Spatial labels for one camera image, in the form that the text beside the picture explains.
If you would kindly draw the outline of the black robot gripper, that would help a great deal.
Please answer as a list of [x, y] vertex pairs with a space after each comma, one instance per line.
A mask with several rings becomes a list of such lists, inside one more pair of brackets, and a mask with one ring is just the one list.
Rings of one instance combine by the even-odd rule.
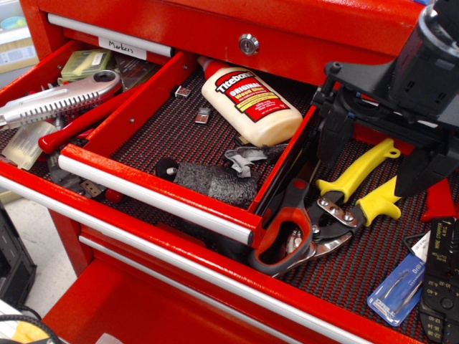
[[458, 141], [458, 2], [426, 6], [397, 58], [386, 64], [329, 62], [313, 104], [323, 118], [318, 158], [332, 167], [356, 124], [411, 143], [395, 195], [416, 196], [450, 174], [438, 150]]

